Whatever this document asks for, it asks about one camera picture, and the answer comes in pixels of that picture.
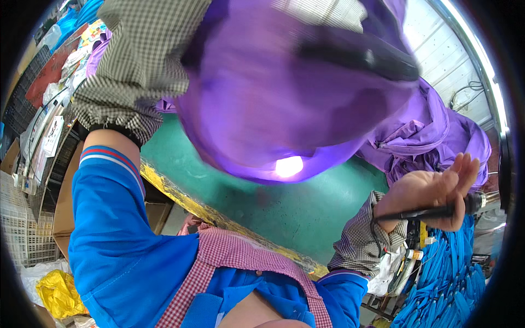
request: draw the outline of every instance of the light bulb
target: light bulb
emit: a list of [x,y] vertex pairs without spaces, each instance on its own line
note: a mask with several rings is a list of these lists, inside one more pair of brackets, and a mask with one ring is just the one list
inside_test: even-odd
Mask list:
[[275,173],[283,178],[288,178],[301,172],[302,168],[301,156],[283,158],[275,163]]

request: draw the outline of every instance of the white plastic crate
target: white plastic crate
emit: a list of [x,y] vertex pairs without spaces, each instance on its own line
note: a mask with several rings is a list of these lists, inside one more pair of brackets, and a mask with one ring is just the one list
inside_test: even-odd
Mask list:
[[53,214],[42,212],[35,221],[13,178],[0,171],[0,216],[5,241],[17,268],[55,261],[60,256],[53,233]]

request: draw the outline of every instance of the pink checkered apron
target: pink checkered apron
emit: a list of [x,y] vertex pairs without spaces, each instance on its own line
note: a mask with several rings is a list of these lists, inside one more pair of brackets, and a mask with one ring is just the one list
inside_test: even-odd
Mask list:
[[156,327],[180,327],[195,295],[205,293],[215,268],[229,267],[254,271],[271,271],[295,279],[302,287],[316,328],[331,328],[332,321],[313,282],[290,259],[272,252],[255,240],[237,232],[210,226],[189,215],[177,235],[187,235],[195,225],[199,232],[197,259]]

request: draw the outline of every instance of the blue sleeve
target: blue sleeve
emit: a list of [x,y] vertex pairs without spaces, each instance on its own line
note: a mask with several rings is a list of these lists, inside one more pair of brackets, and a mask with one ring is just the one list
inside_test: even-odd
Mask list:
[[100,327],[153,327],[189,272],[198,234],[156,236],[137,168],[107,147],[84,150],[72,184],[69,263]]
[[329,295],[322,295],[330,317],[342,311],[346,327],[359,327],[359,308],[368,290],[369,277],[352,270],[334,270],[316,284],[324,287]]

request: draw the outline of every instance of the black tool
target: black tool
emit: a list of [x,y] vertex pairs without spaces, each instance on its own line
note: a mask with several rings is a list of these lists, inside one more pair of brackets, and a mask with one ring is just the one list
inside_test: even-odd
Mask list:
[[[463,198],[465,201],[465,214],[474,214],[486,205],[486,197],[483,193],[477,192],[474,194],[468,194],[467,197]],[[386,221],[386,220],[425,220],[425,219],[439,219],[452,217],[456,211],[456,205],[454,203],[447,204],[445,206],[424,208],[417,210],[410,210],[401,213],[387,214],[375,218],[375,221]]]

